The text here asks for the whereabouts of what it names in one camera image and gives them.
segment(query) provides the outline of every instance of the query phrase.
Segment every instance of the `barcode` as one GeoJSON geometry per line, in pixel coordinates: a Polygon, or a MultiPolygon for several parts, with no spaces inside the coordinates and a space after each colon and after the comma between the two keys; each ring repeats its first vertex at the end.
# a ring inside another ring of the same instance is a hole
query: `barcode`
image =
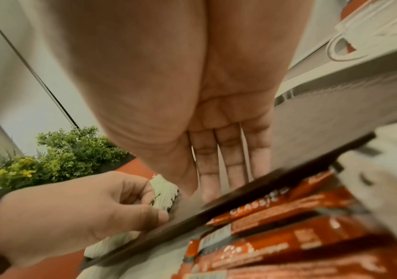
{"type": "Polygon", "coordinates": [[[198,250],[201,251],[206,247],[209,247],[215,243],[222,241],[223,239],[230,237],[232,233],[232,225],[229,224],[227,226],[222,227],[221,229],[216,230],[215,232],[205,236],[198,246],[198,250]]]}
{"type": "Polygon", "coordinates": [[[213,272],[204,272],[197,274],[187,274],[183,277],[183,279],[226,279],[227,271],[213,271],[213,272]]]}

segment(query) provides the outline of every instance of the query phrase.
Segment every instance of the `cup handle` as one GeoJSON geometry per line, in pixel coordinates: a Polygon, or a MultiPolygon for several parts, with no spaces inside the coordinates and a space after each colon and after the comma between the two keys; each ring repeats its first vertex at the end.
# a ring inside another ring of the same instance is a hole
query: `cup handle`
{"type": "Polygon", "coordinates": [[[344,61],[351,61],[351,60],[356,60],[360,59],[362,57],[367,56],[367,54],[363,53],[360,50],[355,50],[354,52],[340,55],[335,52],[335,47],[338,44],[340,40],[344,38],[343,34],[339,33],[336,34],[327,44],[327,56],[330,58],[332,61],[336,62],[344,62],[344,61]]]}

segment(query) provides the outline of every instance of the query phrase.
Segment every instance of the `white cup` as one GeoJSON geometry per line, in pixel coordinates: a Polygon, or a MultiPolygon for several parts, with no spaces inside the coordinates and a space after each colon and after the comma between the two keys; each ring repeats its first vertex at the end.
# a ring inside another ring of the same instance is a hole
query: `white cup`
{"type": "Polygon", "coordinates": [[[335,26],[338,34],[327,45],[327,55],[333,61],[350,61],[367,56],[372,51],[397,48],[397,0],[370,0],[335,26]],[[356,50],[338,54],[339,41],[345,39],[356,50]]]}

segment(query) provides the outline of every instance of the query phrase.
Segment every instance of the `orange floor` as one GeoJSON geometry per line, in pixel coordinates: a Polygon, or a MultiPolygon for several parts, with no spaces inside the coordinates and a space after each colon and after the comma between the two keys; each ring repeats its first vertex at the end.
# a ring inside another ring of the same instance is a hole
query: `orange floor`
{"type": "MultiPolygon", "coordinates": [[[[134,159],[118,169],[129,174],[139,175],[151,179],[155,173],[134,159]]],[[[70,255],[45,260],[29,268],[11,268],[0,279],[75,279],[78,267],[83,258],[83,251],[70,255]]]]}

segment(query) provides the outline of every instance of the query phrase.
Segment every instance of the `skin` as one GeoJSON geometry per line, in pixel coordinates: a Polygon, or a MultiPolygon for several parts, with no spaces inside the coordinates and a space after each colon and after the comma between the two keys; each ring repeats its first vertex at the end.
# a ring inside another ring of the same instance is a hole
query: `skin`
{"type": "MultiPolygon", "coordinates": [[[[217,146],[231,189],[247,183],[242,132],[253,178],[271,171],[274,96],[312,1],[21,3],[110,140],[184,194],[221,195],[217,146]]],[[[167,222],[147,180],[117,175],[8,194],[0,254],[27,266],[167,222]]]]}

